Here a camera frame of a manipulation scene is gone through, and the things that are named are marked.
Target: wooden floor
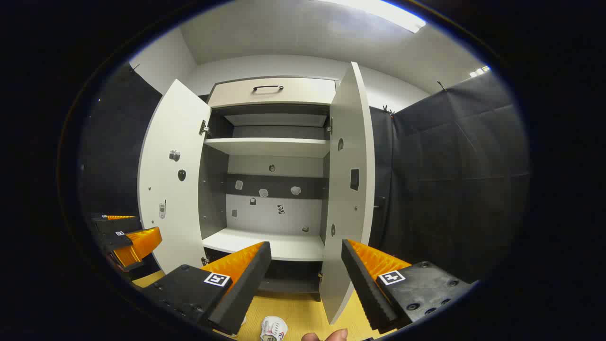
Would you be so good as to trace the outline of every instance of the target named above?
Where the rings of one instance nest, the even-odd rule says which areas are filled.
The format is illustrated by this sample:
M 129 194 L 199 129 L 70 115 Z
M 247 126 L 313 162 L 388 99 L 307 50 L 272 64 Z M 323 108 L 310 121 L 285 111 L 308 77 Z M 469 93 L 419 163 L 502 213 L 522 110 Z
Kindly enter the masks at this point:
M 162 271 L 146 276 L 133 283 L 147 286 L 158 279 Z M 264 294 L 255 296 L 246 313 L 246 323 L 232 339 L 237 341 L 258 341 L 261 335 L 261 322 L 265 316 L 278 316 L 288 326 L 285 341 L 299 341 L 306 333 L 316 333 L 320 340 L 326 339 L 333 331 L 348 329 L 348 340 L 364 340 L 369 337 L 377 339 L 377 331 L 370 329 L 360 299 L 354 291 L 341 317 L 334 325 L 329 325 L 321 302 L 313 300 L 308 294 Z

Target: open cabinet door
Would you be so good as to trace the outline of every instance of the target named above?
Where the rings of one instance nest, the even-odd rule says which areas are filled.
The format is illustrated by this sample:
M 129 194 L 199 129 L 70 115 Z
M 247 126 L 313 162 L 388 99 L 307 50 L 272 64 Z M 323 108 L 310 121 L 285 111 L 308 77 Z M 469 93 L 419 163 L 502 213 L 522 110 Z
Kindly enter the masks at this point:
M 375 197 L 375 144 L 366 89 L 351 63 L 330 105 L 328 215 L 320 296 L 334 324 L 353 292 L 341 260 L 345 238 L 368 244 Z
M 202 266 L 198 177 L 205 132 L 200 130 L 209 118 L 210 107 L 175 80 L 160 99 L 143 140 L 139 213 L 144 229 L 160 228 L 162 242 L 153 255 L 165 274 L 182 264 Z

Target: finger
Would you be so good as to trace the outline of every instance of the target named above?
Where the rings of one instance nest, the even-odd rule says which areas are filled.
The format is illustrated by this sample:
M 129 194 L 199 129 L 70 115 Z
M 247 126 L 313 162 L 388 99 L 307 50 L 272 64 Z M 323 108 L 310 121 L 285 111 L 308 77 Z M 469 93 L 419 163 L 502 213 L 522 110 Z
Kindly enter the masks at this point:
M 326 338 L 326 341 L 347 341 L 347 328 L 334 331 Z
M 316 333 L 307 333 L 301 337 L 301 341 L 320 341 Z

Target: black drawer handle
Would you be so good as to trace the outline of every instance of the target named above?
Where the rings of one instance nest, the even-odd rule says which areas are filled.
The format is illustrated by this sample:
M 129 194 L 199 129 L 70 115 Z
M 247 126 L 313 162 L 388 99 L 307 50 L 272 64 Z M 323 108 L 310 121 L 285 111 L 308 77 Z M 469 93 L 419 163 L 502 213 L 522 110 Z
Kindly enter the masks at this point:
M 284 87 L 283 87 L 283 86 L 256 86 L 256 87 L 254 87 L 254 88 L 253 88 L 253 91 L 257 91 L 257 89 L 260 89 L 260 88 L 262 88 L 262 87 L 277 87 L 277 88 L 279 88 L 280 90 L 284 89 Z

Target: drawer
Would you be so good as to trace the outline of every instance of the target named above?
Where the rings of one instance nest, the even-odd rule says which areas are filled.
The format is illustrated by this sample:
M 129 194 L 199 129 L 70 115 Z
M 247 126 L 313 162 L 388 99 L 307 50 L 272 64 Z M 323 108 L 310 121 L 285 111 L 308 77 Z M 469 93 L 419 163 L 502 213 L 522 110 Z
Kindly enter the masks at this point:
M 264 103 L 330 105 L 335 97 L 335 91 L 335 81 L 330 79 L 297 77 L 243 79 L 215 84 L 208 105 L 212 108 Z

